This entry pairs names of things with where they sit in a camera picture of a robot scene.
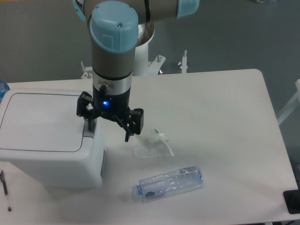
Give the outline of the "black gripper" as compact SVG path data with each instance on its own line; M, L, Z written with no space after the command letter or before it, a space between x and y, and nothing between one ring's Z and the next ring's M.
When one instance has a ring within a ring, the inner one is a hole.
M116 122L126 132L125 142L128 142L131 136L141 134L144 110L129 108L130 89L119 95L106 94L104 99L100 99L100 92L95 87L92 93L93 97L83 91L77 100L76 108L76 115L88 122L88 130L95 128L97 117L115 121L113 116L116 116Z

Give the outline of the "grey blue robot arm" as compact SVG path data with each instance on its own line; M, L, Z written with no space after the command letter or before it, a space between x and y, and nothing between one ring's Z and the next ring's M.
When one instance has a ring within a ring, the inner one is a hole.
M98 117L116 122L125 139L141 133L144 111L129 108L140 24L195 13L197 0L74 0L87 23L92 51L92 93L82 92L76 114L95 127Z

